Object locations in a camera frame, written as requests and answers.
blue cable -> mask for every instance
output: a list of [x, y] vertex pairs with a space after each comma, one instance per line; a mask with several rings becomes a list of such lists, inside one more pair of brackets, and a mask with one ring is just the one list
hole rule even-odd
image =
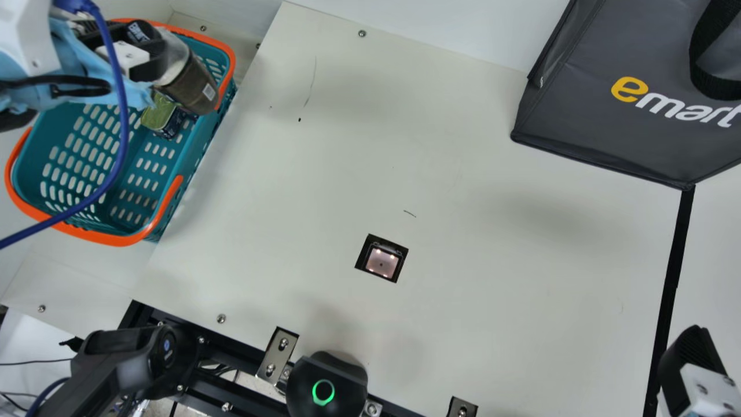
[[105, 177], [105, 181], [103, 181], [103, 183], [91, 195], [87, 196], [79, 204], [68, 208], [66, 211], [63, 211], [50, 219], [44, 220], [43, 222], [37, 223], [27, 229], [23, 229], [20, 232], [0, 240], [0, 249], [7, 248], [32, 234], [39, 233], [46, 228], [63, 222], [84, 210], [90, 204], [95, 203], [103, 194], [105, 194], [106, 191], [110, 189], [116, 181], [116, 178], [121, 173], [122, 166], [124, 165], [126, 152], [129, 146], [129, 106], [126, 100], [124, 78], [119, 69], [119, 58], [116, 56], [116, 50], [113, 48], [113, 39], [110, 37], [110, 31], [107, 29], [108, 26], [106, 25], [105, 19], [103, 19], [103, 15], [100, 13], [98, 6], [92, 1], [86, 1], [83, 4], [82, 10], [93, 15], [93, 18], [95, 18], [95, 21], [98, 24], [100, 34], [103, 37], [103, 43], [105, 44], [105, 50], [108, 52], [110, 66], [113, 69], [113, 79], [116, 81], [116, 95], [119, 98], [119, 116], [121, 118], [121, 140], [119, 141], [119, 151], [116, 155], [116, 161], [113, 163], [110, 173]]
[[50, 386], [46, 387], [45, 390], [39, 394], [38, 397], [36, 397], [35, 400], [33, 400], [33, 404], [31, 404], [31, 407], [28, 407], [28, 411], [26, 412], [26, 417], [33, 417], [34, 414], [36, 414], [36, 411], [39, 410], [39, 407], [41, 406], [41, 403], [44, 402], [46, 397], [51, 394], [52, 391], [54, 391], [54, 388], [57, 388], [59, 385], [62, 385], [63, 383], [67, 382], [67, 378], [62, 378], [57, 381], [54, 381]]

black handle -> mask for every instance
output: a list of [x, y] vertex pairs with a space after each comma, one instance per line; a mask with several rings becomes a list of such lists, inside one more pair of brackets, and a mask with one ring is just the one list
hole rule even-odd
[[690, 78], [701, 93], [715, 100], [740, 100], [741, 81], [724, 79], [703, 70], [697, 61], [741, 12], [739, 0], [711, 0], [700, 16], [690, 42]]

green light ring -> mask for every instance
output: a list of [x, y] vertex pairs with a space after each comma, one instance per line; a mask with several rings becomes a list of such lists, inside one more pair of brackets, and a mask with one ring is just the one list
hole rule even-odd
[[[332, 394], [330, 394], [329, 398], [327, 398], [325, 400], [320, 400], [319, 397], [316, 396], [316, 388], [322, 382], [326, 382], [327, 384], [329, 384], [330, 387], [332, 387]], [[332, 384], [332, 381], [330, 381], [328, 379], [320, 379], [320, 380], [318, 380], [316, 382], [316, 384], [314, 384], [314, 387], [311, 389], [311, 396], [313, 397], [314, 404], [316, 404], [316, 405], [318, 405], [320, 407], [324, 407], [325, 405], [331, 403], [332, 400], [334, 400], [334, 384]]]

white table surface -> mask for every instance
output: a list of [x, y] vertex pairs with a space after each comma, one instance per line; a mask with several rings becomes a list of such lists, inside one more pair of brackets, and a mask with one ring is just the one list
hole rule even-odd
[[424, 415], [639, 415], [679, 192], [511, 142], [523, 73], [362, 28], [282, 6], [134, 298]]

teal plastic basket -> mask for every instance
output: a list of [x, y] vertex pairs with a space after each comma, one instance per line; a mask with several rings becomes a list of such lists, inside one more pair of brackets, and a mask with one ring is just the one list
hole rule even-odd
[[[219, 109], [187, 120], [168, 140], [141, 126], [142, 112], [130, 108], [129, 151], [121, 175], [97, 203], [56, 229], [111, 246], [157, 241], [227, 113], [236, 93], [231, 49], [199, 33], [153, 24], [176, 33], [201, 58], [222, 92]], [[41, 221], [89, 196], [113, 167], [120, 125], [114, 105], [64, 104], [41, 114], [5, 170], [16, 205]]]

